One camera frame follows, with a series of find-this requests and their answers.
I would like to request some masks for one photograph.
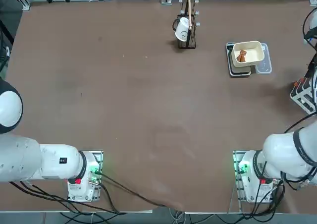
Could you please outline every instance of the black wire rack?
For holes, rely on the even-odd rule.
[[[177,40],[177,45],[179,49],[195,49],[196,48],[196,28],[197,28],[197,15],[198,13],[195,12],[195,5],[196,5],[196,0],[193,0],[193,3],[190,3],[189,0],[186,0],[186,5],[184,8],[184,3],[183,0],[180,0],[181,2],[181,13],[177,15],[177,18],[173,22],[173,29],[175,30],[175,24],[180,21],[182,17],[186,17],[188,19],[191,18],[192,22],[192,28],[188,29],[188,34],[187,34],[187,40],[185,42],[181,40]]]

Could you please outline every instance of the brown table surface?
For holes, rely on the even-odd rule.
[[[21,18],[7,77],[24,101],[14,133],[102,149],[105,172],[149,199],[227,212],[232,151],[261,149],[268,135],[304,116],[289,93],[314,55],[302,35],[311,7],[307,0],[208,0],[196,9],[198,46],[179,51],[178,2],[33,4]],[[268,44],[273,73],[230,78],[225,44],[251,40]],[[67,196],[64,180],[36,183]],[[120,210],[154,208],[109,189]],[[0,195],[3,211],[64,210],[9,184]],[[316,198],[314,188],[287,189],[278,211],[316,214]],[[109,208],[105,197],[94,205]]]

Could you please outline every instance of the white robotic arm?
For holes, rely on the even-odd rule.
[[[317,121],[294,132],[272,134],[265,140],[262,151],[247,151],[239,163],[246,200],[259,202],[272,190],[274,179],[297,181],[310,173],[310,184],[317,184],[317,175],[312,173],[315,167]],[[260,183],[258,199],[255,200]]]
[[[102,151],[78,151],[64,144],[39,144],[9,134],[23,113],[21,96],[0,79],[0,182],[67,179],[68,198],[77,202],[99,200]]]

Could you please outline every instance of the label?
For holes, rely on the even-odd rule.
[[[70,184],[70,185],[69,185],[69,189],[70,189],[70,190],[79,190],[79,185]]]
[[[61,157],[61,158],[59,158],[59,163],[60,164],[66,164],[67,163],[67,157]]]
[[[271,186],[269,184],[261,184],[258,198],[264,197],[270,190],[271,190]]]

